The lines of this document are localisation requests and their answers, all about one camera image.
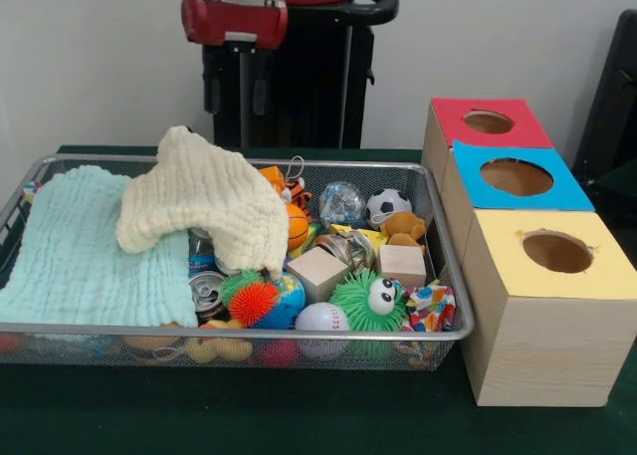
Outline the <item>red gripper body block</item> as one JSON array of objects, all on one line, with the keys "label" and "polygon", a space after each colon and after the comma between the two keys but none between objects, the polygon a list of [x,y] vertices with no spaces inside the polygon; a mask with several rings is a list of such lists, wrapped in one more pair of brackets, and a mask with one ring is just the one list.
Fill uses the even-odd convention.
[{"label": "red gripper body block", "polygon": [[284,0],[181,0],[181,23],[186,39],[223,47],[227,43],[275,50],[289,22]]}]

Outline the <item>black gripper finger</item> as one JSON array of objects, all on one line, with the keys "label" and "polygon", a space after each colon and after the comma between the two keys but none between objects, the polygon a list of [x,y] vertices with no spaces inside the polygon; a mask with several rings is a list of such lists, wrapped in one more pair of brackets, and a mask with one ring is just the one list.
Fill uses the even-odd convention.
[{"label": "black gripper finger", "polygon": [[265,53],[255,53],[253,56],[253,113],[264,115],[268,95],[268,56]]},{"label": "black gripper finger", "polygon": [[210,114],[216,114],[220,107],[220,82],[218,79],[218,69],[218,49],[211,46],[204,46],[204,109]]}]

